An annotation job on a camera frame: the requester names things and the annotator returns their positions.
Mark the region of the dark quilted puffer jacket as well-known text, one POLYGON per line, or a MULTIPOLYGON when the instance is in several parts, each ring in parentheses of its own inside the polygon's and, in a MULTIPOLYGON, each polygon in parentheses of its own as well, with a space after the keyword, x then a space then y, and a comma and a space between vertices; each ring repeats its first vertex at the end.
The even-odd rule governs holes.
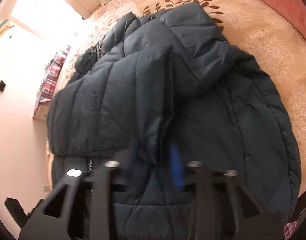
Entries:
POLYGON ((76 193, 71 237, 233 239, 262 213, 279 229, 290 220, 301 168, 288 112, 270 76, 200 5, 124 15, 75 69, 47 118, 54 186, 71 169, 94 177, 76 193), (132 139, 140 187, 124 178, 132 139))

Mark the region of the pink plaid pajama clothing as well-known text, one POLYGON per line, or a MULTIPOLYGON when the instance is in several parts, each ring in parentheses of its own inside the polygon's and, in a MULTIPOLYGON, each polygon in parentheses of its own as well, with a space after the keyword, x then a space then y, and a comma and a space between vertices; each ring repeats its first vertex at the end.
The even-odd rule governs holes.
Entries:
POLYGON ((298 226, 299 226, 298 220, 286 224, 286 226, 283 229, 285 240, 290 240, 290 238, 296 232, 298 226))

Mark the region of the white nightstand with plaid cloth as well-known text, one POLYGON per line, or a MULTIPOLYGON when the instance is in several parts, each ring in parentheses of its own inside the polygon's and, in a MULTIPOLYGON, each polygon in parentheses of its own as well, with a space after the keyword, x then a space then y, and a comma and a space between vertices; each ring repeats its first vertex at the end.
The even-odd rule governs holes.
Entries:
POLYGON ((71 46, 66 46, 64 50, 57 52, 46 66, 44 79, 37 92, 36 103, 33 109, 33 119, 46 121, 49 104, 54 96, 61 69, 70 49, 71 46))

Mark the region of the beige leaf pattern blanket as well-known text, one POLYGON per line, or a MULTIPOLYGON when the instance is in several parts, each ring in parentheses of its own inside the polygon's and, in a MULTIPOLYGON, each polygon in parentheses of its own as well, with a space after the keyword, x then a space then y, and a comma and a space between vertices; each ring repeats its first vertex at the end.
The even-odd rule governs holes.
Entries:
POLYGON ((306 191, 306 41, 278 12, 260 0, 110 0, 85 20, 62 68, 56 88, 74 72, 77 57, 96 44, 128 12, 142 16, 183 3, 200 3, 231 44, 254 55, 275 83, 289 113, 300 150, 306 191))

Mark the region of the black wall switch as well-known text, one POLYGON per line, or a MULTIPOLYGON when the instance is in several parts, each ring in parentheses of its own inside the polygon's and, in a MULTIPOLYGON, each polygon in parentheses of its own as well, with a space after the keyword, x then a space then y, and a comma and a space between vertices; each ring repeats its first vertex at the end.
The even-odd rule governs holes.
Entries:
POLYGON ((0 91, 3 92, 5 89, 6 84, 4 83, 3 80, 0 81, 0 91))

